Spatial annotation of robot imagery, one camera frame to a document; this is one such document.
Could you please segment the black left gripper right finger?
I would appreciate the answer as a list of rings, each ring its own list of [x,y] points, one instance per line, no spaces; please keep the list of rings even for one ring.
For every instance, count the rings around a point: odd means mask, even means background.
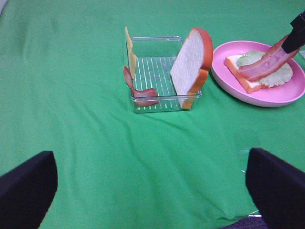
[[[262,148],[252,148],[245,184],[268,228],[305,227],[303,171]]]

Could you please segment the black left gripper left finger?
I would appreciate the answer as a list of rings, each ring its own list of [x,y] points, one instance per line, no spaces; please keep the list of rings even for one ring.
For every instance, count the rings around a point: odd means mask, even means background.
[[[0,176],[0,227],[37,229],[58,188],[54,153],[43,151]]]

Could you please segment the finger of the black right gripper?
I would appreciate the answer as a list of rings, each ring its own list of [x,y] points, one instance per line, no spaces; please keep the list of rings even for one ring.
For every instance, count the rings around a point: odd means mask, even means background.
[[[290,25],[293,29],[282,44],[286,53],[292,53],[305,44],[305,12],[300,13]]]

